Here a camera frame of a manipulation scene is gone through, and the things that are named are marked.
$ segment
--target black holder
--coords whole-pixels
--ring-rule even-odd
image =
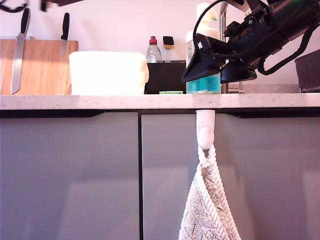
[[[186,61],[171,61],[164,63],[148,63],[149,81],[145,85],[146,94],[159,94],[162,91],[183,91],[186,93],[186,83],[181,76],[186,70]]]
[[[320,49],[295,60],[302,93],[320,93]]]

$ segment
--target cabinet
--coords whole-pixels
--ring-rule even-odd
[[[3,240],[138,240],[138,114],[1,120]]]
[[[215,147],[244,240],[320,236],[320,118],[217,114]],[[144,239],[178,239],[198,164],[196,115],[142,116]]]

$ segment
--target knife handle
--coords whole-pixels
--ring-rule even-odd
[[[70,14],[65,13],[63,18],[63,24],[62,24],[62,40],[68,40],[69,35],[69,24],[70,24]]]
[[[25,8],[23,11],[22,19],[21,19],[21,33],[24,34],[27,30],[27,23],[30,14],[30,9]]]

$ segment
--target countertop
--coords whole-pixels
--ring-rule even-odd
[[[320,107],[320,93],[160,94],[139,96],[2,95],[0,110],[153,110]]]

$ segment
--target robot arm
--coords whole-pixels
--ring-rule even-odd
[[[239,2],[230,2],[242,11]],[[209,10],[218,2],[211,4]],[[256,69],[263,75],[273,74],[288,62],[301,55],[307,48],[313,31],[320,25],[319,0],[247,0],[251,14],[243,23],[232,22],[222,42],[194,31],[195,53],[182,76],[183,82],[221,73],[221,83],[253,80]],[[285,60],[265,70],[265,60],[282,49],[289,41],[303,35],[300,48]]]
[[[7,13],[13,13],[13,14],[22,12],[29,4],[29,0],[26,0],[25,3],[22,4],[21,6],[18,6],[16,8],[10,8],[5,5],[6,1],[7,0],[0,0],[0,9]],[[61,6],[73,4],[80,1],[83,1],[83,0],[40,0],[39,6],[41,10],[45,12],[47,10],[47,3],[58,4],[61,7]]]

